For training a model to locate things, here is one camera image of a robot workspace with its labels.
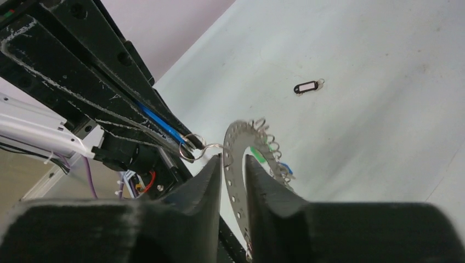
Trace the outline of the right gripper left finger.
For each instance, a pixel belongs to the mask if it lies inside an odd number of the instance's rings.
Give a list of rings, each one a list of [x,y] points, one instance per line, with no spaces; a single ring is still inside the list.
[[[221,156],[164,198],[35,199],[1,227],[1,262],[216,262]]]

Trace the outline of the large toothed metal keyring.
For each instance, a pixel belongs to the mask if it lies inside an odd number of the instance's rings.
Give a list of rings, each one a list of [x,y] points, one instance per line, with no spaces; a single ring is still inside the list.
[[[223,143],[223,168],[226,187],[236,222],[247,244],[246,259],[252,262],[252,243],[249,231],[249,216],[247,205],[247,193],[243,169],[243,157],[250,146],[255,146],[261,153],[265,153],[265,144],[274,149],[274,154],[267,162],[270,176],[279,184],[293,191],[290,186],[293,175],[287,174],[281,169],[280,159],[282,153],[275,136],[268,133],[269,125],[265,118],[252,119],[250,121],[238,120],[232,122],[226,130]]]

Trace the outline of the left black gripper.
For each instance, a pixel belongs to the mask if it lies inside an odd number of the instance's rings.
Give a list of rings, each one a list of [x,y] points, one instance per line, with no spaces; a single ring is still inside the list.
[[[1,21],[1,77],[65,117],[84,118],[105,132],[93,160],[121,172],[133,198],[160,199],[192,178],[179,157],[203,143],[170,111],[132,43],[101,1],[40,1],[44,14]],[[177,130],[181,145],[153,121],[142,103]]]

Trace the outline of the blue key tag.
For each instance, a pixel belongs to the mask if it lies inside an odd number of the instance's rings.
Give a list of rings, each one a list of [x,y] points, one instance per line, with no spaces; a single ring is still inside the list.
[[[280,166],[281,166],[281,169],[282,169],[283,171],[285,171],[287,174],[290,174],[290,175],[293,174],[292,169],[291,169],[286,163],[281,163],[281,162],[280,162]]]
[[[140,102],[136,102],[136,104],[142,109],[144,113],[146,113],[155,123],[157,123],[164,131],[166,131],[169,135],[171,135],[176,142],[180,143],[181,145],[185,144],[185,140],[181,136],[181,134],[175,130],[173,127],[171,127],[169,124],[167,124],[164,120],[162,120],[158,115],[156,115],[154,112],[152,112],[149,108],[144,106]]]

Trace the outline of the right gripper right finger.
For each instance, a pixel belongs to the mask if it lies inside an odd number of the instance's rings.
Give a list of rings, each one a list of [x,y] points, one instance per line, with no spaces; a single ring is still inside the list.
[[[427,203],[309,202],[245,158],[254,262],[464,262],[446,215]]]

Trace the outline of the blue key tag top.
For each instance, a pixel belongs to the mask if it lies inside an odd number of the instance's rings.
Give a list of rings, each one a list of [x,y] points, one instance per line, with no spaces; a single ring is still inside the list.
[[[167,124],[164,120],[162,120],[158,115],[156,115],[154,112],[152,112],[149,108],[144,106],[140,102],[136,102],[136,104],[142,109],[144,113],[146,113],[155,123],[157,123],[164,131],[166,131],[169,135],[171,135],[176,142],[180,143],[181,145],[185,144],[185,140],[181,136],[181,134],[175,130],[173,127],[171,127],[169,124]]]

